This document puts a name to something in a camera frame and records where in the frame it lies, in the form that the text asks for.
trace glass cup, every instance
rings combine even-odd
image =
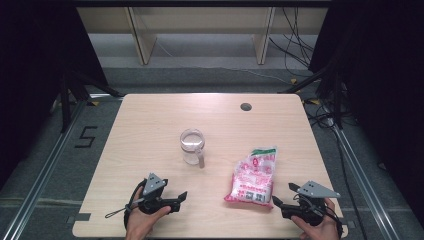
[[[187,129],[181,134],[180,142],[184,151],[184,161],[190,165],[199,164],[200,168],[204,168],[203,147],[205,146],[205,138],[203,134],[194,128]]]

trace hand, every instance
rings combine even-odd
[[[334,210],[334,203],[328,199],[324,199],[327,207]],[[313,240],[339,240],[337,233],[337,224],[329,216],[325,215],[322,222],[317,226],[311,226],[303,219],[297,216],[292,216],[291,220],[304,232],[300,234],[300,239],[313,239]]]
[[[140,196],[142,189],[143,187],[140,187],[135,196]],[[170,211],[171,207],[166,206],[159,209],[157,212],[148,215],[140,211],[138,207],[134,208],[128,218],[125,240],[144,239],[147,234],[153,231],[153,225],[155,225],[160,218],[168,214]]]

